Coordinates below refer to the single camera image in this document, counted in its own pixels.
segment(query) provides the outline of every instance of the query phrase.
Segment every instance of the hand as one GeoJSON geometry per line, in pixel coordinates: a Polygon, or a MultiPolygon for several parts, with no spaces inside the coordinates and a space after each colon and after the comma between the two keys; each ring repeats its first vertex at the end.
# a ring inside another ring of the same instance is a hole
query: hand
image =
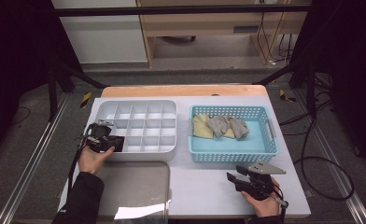
{"type": "Polygon", "coordinates": [[[113,151],[114,147],[111,147],[106,152],[96,153],[92,151],[89,146],[85,146],[81,151],[80,158],[78,159],[79,171],[96,175],[104,164],[106,158],[113,154],[113,151]]]}
{"type": "MultiPolygon", "coordinates": [[[[271,177],[271,179],[273,180],[274,185],[276,185],[276,187],[274,187],[275,190],[278,190],[279,184],[273,177],[271,177]]],[[[279,215],[279,203],[275,200],[277,196],[274,192],[271,193],[271,197],[268,197],[263,201],[254,199],[250,194],[244,191],[241,191],[241,194],[248,203],[252,204],[258,217],[272,217],[279,215]]]]}

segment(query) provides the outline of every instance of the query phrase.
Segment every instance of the gray cloth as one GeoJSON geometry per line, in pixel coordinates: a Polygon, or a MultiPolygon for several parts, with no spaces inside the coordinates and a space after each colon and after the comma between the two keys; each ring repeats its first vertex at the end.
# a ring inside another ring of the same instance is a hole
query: gray cloth
{"type": "Polygon", "coordinates": [[[224,116],[217,115],[206,121],[206,125],[213,131],[217,137],[221,137],[227,132],[228,122],[224,116]]]}
{"type": "Polygon", "coordinates": [[[232,118],[230,119],[230,124],[236,139],[245,137],[249,133],[246,123],[241,119],[232,118]]]}

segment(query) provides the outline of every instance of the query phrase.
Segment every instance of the person arm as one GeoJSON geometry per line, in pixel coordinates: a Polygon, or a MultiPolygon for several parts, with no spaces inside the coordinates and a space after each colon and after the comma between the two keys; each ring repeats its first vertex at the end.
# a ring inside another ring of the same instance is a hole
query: person arm
{"type": "Polygon", "coordinates": [[[66,204],[58,211],[52,224],[96,223],[104,182],[96,176],[105,159],[114,151],[111,147],[104,153],[96,153],[84,147],[78,159],[79,174],[66,204]]]}

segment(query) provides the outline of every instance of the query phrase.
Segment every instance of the blue basket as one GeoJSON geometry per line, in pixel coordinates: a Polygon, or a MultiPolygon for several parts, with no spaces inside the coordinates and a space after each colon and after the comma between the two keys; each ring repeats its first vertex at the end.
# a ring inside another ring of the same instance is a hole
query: blue basket
{"type": "Polygon", "coordinates": [[[279,153],[279,145],[267,109],[263,106],[194,105],[190,108],[189,151],[195,162],[269,161],[279,153]],[[192,119],[206,114],[242,119],[249,134],[239,140],[228,137],[206,139],[194,136],[192,119]]]}

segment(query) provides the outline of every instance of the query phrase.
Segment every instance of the black pole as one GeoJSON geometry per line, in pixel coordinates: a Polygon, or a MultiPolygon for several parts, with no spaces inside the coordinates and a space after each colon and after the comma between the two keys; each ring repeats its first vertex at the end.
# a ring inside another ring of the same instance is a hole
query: black pole
{"type": "Polygon", "coordinates": [[[55,10],[36,10],[33,14],[42,16],[52,15],[58,17],[90,17],[199,13],[301,12],[308,11],[311,7],[313,7],[311,4],[271,4],[181,7],[56,8],[55,10]]]}

